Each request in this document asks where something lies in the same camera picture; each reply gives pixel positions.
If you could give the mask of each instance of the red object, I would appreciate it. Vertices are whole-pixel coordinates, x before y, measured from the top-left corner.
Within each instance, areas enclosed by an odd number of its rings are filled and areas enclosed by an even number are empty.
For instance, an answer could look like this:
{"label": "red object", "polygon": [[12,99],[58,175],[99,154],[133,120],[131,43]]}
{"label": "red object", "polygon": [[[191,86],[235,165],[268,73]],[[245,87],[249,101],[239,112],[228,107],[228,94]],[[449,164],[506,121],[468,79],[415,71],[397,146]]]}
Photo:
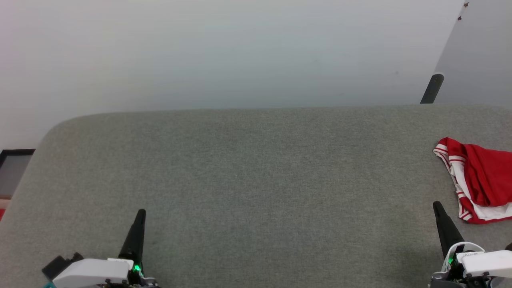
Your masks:
{"label": "red object", "polygon": [[471,223],[512,219],[512,153],[443,138],[434,149],[459,198],[459,218]]}

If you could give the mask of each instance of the white wall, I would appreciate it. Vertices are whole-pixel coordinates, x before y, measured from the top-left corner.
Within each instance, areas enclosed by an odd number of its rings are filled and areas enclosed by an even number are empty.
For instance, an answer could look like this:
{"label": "white wall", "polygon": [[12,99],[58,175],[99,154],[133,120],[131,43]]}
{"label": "white wall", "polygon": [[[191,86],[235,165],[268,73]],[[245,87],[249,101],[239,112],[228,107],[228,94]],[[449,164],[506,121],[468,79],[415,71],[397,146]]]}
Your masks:
{"label": "white wall", "polygon": [[92,113],[419,103],[462,0],[16,0],[0,149]]}
{"label": "white wall", "polygon": [[512,109],[512,2],[471,0],[436,70],[445,79],[435,103]]}

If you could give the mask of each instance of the red cloth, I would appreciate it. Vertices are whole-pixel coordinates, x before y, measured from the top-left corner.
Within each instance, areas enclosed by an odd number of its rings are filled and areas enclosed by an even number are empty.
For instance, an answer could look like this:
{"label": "red cloth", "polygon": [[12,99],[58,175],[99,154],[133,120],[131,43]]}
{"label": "red cloth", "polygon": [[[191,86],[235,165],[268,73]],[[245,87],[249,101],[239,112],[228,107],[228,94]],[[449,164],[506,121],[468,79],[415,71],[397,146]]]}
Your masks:
{"label": "red cloth", "polygon": [[443,138],[434,149],[459,199],[459,218],[470,223],[512,219],[512,153]]}

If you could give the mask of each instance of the gray fabric surface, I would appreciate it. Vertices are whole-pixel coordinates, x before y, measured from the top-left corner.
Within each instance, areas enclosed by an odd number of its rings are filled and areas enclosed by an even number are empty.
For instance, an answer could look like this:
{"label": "gray fabric surface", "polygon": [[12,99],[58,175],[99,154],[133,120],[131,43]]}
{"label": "gray fabric surface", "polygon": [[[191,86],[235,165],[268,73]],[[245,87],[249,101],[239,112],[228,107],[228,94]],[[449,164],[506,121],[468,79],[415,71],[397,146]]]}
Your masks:
{"label": "gray fabric surface", "polygon": [[426,287],[442,255],[432,202],[488,250],[512,222],[457,218],[432,149],[512,151],[512,112],[401,106],[102,114],[42,141],[0,222],[1,286],[39,287],[57,255],[116,257],[147,210],[163,287]]}

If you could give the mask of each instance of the white fabric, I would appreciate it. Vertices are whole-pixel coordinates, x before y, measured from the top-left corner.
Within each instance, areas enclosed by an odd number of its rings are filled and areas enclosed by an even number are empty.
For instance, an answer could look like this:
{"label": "white fabric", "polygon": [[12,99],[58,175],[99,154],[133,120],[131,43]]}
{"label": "white fabric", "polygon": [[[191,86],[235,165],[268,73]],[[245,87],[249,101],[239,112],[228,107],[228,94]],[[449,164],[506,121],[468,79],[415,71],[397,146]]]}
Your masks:
{"label": "white fabric", "polygon": [[471,194],[466,185],[466,179],[464,177],[464,163],[465,159],[460,156],[449,156],[448,147],[442,144],[438,144],[434,148],[434,154],[441,158],[448,169],[448,172],[452,176],[453,183],[455,184],[455,193],[458,196],[459,202],[459,218],[468,221],[473,216],[466,210],[460,203],[460,199],[467,197],[473,205],[473,209],[479,219],[482,220],[493,220],[502,219],[512,216],[512,203],[507,203],[503,206],[498,207],[483,207],[477,205],[471,199]]}

